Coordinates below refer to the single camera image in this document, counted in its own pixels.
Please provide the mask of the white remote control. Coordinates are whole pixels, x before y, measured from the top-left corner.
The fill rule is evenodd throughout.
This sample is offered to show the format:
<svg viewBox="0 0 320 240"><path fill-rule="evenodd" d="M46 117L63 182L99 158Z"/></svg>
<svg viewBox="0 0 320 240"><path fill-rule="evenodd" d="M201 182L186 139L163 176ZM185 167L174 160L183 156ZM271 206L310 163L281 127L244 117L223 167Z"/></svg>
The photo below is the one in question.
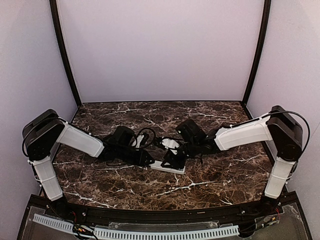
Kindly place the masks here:
<svg viewBox="0 0 320 240"><path fill-rule="evenodd" d="M162 162L158 160L156 160L154 163L150 164L149 166L153 170L158 170L158 171L173 173L173 174L184 175L186 172L186 167L181 169L174 169L170 165L162 166Z"/></svg>

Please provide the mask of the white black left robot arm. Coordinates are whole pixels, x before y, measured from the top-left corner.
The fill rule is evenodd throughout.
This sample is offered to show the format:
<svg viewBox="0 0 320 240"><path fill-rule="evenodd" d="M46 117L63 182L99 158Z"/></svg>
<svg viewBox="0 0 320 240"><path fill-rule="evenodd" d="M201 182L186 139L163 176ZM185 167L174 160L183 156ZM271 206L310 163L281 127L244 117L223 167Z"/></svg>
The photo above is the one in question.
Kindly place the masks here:
<svg viewBox="0 0 320 240"><path fill-rule="evenodd" d="M119 159L130 165L145 167L155 163L142 140L126 126L119 126L114 133L100 139L59 117L48 109L28 123L22 130L22 152L32 165L35 176L50 201L61 199L64 194L53 167L51 150L63 144L103 161Z"/></svg>

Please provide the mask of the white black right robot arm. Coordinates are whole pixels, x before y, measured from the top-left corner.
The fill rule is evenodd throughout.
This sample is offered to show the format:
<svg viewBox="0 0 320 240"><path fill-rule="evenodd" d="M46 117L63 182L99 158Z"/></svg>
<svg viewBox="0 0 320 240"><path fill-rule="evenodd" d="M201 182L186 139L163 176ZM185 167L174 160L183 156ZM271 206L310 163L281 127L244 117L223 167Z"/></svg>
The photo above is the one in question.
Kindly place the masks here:
<svg viewBox="0 0 320 240"><path fill-rule="evenodd" d="M277 154L264 195L277 199L309 143L303 140L303 128L293 116L299 117L300 114L275 105L270 112L260 117L213 129L209 133L205 133L194 120L187 119L175 129L181 139L158 139L160 147L167 151L160 166L182 170L186 160L196 156L213 155L247 144L272 141Z"/></svg>

